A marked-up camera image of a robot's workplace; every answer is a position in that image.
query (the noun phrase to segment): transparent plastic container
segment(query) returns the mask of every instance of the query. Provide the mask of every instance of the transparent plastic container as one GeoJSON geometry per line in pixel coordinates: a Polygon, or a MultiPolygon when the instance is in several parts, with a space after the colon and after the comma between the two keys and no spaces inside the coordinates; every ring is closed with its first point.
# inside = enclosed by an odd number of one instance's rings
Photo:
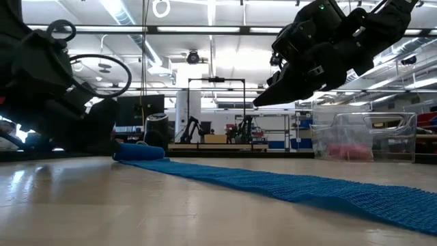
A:
{"type": "Polygon", "coordinates": [[[330,126],[312,125],[318,159],[414,162],[417,114],[339,113],[330,126]]]}

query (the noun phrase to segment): shiny floor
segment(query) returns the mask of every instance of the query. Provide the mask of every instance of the shiny floor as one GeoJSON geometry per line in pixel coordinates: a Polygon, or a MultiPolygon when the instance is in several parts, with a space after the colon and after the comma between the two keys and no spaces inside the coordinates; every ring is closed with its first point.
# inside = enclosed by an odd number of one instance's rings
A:
{"type": "MultiPolygon", "coordinates": [[[[437,165],[174,159],[437,192],[437,165]]],[[[437,237],[110,158],[2,163],[0,245],[437,245],[437,237]]]]}

